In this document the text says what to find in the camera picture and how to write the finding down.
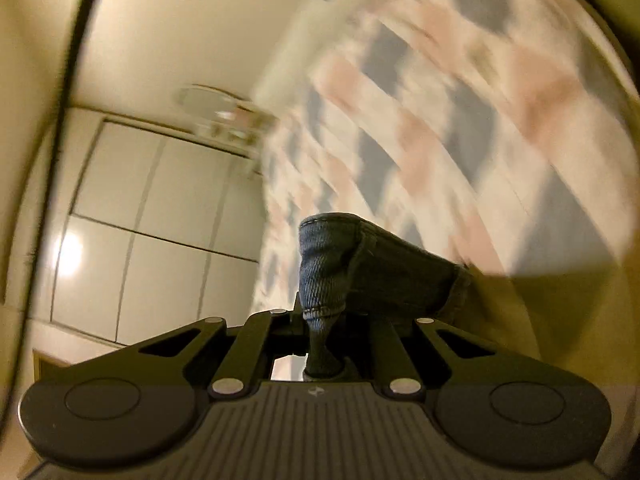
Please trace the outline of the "blue denim jeans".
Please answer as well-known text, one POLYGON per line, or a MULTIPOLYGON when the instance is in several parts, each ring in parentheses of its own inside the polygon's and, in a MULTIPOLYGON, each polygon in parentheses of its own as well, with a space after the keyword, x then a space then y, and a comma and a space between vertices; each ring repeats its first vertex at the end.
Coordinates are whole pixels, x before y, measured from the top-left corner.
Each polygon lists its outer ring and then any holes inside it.
POLYGON ((356 214, 316 214, 298 229, 298 298, 308 327, 305 375, 346 372, 346 342, 367 313, 390 318, 454 318, 471 272, 356 214))

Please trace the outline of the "white wardrobe with panel doors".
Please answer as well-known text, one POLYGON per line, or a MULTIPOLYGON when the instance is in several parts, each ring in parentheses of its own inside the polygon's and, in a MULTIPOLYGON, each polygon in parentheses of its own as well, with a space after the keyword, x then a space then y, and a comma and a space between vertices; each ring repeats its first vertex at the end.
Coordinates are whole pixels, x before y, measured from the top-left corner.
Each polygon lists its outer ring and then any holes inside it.
POLYGON ((264 220, 246 158, 71 110, 32 316, 112 344, 210 316, 239 325, 264 220))

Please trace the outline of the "round ceiling lamp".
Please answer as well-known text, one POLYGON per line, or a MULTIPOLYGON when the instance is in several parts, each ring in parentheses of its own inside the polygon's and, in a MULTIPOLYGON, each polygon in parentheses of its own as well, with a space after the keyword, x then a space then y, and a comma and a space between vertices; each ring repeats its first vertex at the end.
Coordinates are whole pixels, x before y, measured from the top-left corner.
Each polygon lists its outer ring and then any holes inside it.
POLYGON ((194 133, 208 140, 250 146, 258 143, 274 117, 251 100, 202 84, 190 84, 175 94, 180 110, 193 120, 194 133))

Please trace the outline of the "pink grey checkered bed sheet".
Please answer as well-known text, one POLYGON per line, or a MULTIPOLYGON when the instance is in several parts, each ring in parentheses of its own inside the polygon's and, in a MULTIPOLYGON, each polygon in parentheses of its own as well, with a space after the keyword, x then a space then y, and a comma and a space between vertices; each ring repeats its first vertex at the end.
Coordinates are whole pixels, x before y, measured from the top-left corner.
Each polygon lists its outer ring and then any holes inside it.
POLYGON ((255 310, 295 296, 297 228, 358 214, 467 266, 460 327, 602 385, 639 378, 638 94, 582 0, 361 0, 264 147, 255 310))

